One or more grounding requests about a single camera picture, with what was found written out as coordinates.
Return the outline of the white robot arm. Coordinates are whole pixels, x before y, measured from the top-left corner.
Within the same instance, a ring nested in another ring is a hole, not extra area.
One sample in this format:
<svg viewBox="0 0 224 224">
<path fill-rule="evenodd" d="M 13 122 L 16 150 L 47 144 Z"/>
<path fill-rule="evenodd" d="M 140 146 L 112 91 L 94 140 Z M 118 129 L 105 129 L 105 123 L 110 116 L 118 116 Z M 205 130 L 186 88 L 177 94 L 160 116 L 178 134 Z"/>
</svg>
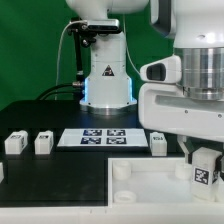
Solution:
<svg viewBox="0 0 224 224">
<path fill-rule="evenodd" d="M 146 129 L 224 143 L 224 0 L 66 0 L 92 38 L 84 110 L 138 108 Z M 126 74 L 126 38 L 110 13 L 150 7 L 150 24 L 174 40 L 170 57 L 141 67 L 137 100 Z"/>
</svg>

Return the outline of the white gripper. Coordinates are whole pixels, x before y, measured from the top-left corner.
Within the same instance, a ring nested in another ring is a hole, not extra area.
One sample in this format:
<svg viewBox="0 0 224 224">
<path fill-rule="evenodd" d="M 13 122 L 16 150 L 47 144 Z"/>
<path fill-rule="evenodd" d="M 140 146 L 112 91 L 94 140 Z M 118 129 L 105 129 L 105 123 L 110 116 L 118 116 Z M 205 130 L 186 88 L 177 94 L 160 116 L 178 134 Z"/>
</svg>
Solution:
<svg viewBox="0 0 224 224">
<path fill-rule="evenodd" d="M 145 129 L 178 135 L 187 164 L 195 151 L 189 137 L 224 142 L 224 101 L 185 98 L 176 85 L 144 84 L 138 114 Z"/>
</svg>

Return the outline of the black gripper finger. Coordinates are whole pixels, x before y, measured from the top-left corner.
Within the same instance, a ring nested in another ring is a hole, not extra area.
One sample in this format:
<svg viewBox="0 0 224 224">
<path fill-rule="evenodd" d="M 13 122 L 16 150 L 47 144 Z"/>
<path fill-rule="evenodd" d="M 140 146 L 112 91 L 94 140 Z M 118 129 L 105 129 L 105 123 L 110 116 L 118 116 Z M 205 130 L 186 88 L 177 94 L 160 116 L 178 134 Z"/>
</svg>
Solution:
<svg viewBox="0 0 224 224">
<path fill-rule="evenodd" d="M 224 156 L 218 159 L 218 170 L 220 173 L 224 173 Z"/>
</svg>

